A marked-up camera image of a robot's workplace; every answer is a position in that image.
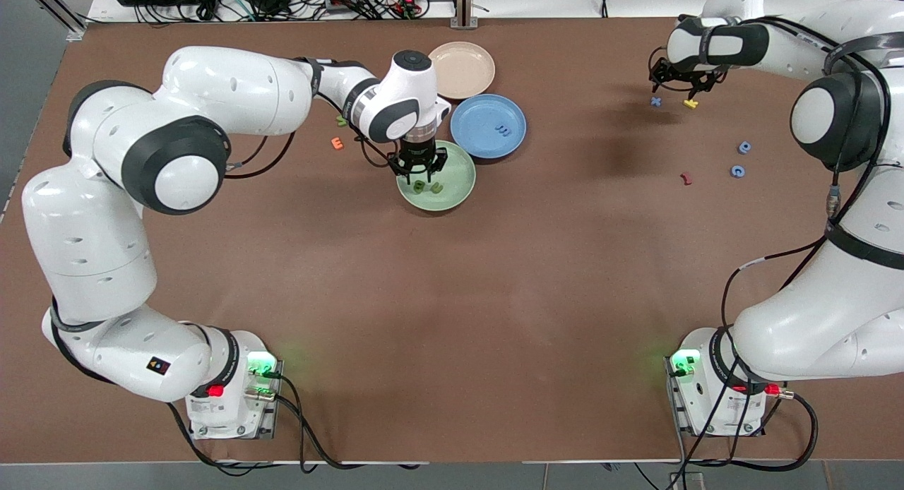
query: cable connector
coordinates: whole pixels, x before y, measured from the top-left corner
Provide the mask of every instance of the cable connector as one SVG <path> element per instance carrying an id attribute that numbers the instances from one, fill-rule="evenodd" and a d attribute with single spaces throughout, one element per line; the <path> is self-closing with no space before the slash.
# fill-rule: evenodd
<path id="1" fill-rule="evenodd" d="M 829 194 L 826 197 L 826 215 L 833 219 L 838 214 L 838 208 L 842 203 L 842 189 L 834 184 L 829 187 Z"/>
<path id="2" fill-rule="evenodd" d="M 766 384 L 766 396 L 777 398 L 779 400 L 793 400 L 794 391 L 781 388 L 778 384 Z"/>

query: brown table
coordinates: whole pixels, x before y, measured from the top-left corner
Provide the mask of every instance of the brown table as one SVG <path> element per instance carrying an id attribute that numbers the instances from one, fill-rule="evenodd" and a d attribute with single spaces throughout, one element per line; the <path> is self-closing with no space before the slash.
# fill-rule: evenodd
<path id="1" fill-rule="evenodd" d="M 159 85 L 193 44 L 358 59 L 382 75 L 399 49 L 472 40 L 494 55 L 490 92 L 527 114 L 510 158 L 480 164 L 442 216 L 408 206 L 316 102 L 291 153 L 229 181 L 187 217 L 145 214 L 159 272 L 150 304 L 178 320 L 258 333 L 285 359 L 322 441 L 345 460 L 675 459 L 662 356 L 719 323 L 725 279 L 816 239 L 827 173 L 787 118 L 801 84 L 733 71 L 700 107 L 649 105 L 649 51 L 672 21 L 91 26 L 65 53 L 22 171 L 65 160 L 72 95 L 116 78 Z M 329 140 L 342 136 L 345 151 Z M 448 137 L 448 124 L 441 130 Z M 748 156 L 735 149 L 753 143 Z M 256 140 L 236 137 L 239 159 Z M 278 151 L 270 143 L 258 161 Z M 742 180 L 729 176 L 743 164 Z M 690 172 L 691 186 L 681 172 Z M 18 193 L 0 226 L 0 461 L 192 459 L 167 408 L 95 383 L 42 338 L 49 288 Z M 730 316 L 775 291 L 796 261 L 737 279 Z M 819 413 L 818 458 L 904 458 L 904 377 L 796 383 Z M 297 457 L 276 441 L 206 445 L 219 458 Z M 747 458 L 793 458 L 807 418 L 782 407 Z M 702 455 L 724 455 L 727 441 Z"/>

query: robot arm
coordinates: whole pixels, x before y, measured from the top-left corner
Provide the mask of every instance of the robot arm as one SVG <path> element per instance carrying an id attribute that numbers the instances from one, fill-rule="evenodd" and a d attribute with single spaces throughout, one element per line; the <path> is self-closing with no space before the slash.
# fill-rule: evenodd
<path id="1" fill-rule="evenodd" d="M 694 433 L 711 410 L 713 435 L 733 436 L 740 422 L 745 432 L 758 430 L 762 383 L 904 371 L 904 72 L 894 68 L 904 40 L 893 32 L 904 29 L 902 19 L 900 1 L 843 1 L 771 18 L 762 16 L 762 0 L 709 0 L 701 17 L 677 24 L 667 59 L 652 69 L 657 86 L 687 80 L 692 93 L 737 66 L 810 81 L 791 111 L 798 145 L 835 175 L 864 165 L 848 209 L 827 206 L 826 242 L 809 267 L 743 310 L 730 336 L 696 330 L 672 356 Z M 846 58 L 852 52 L 875 68 L 862 71 Z M 694 370 L 686 374 L 680 365 L 687 368 L 689 355 Z M 716 403 L 724 386 L 726 398 Z M 749 400 L 743 418 L 738 400 Z"/>
<path id="2" fill-rule="evenodd" d="M 316 95 L 375 142 L 401 140 L 396 174 L 442 168 L 436 128 L 449 104 L 419 52 L 383 81 L 358 63 L 179 49 L 162 85 L 103 81 L 72 102 L 67 164 L 23 189 L 25 225 L 54 303 L 42 331 L 70 362 L 150 399 L 183 397 L 195 436 L 255 436 L 275 358 L 252 333 L 179 323 L 146 306 L 156 272 L 141 215 L 201 209 L 222 185 L 230 133 L 298 129 Z"/>

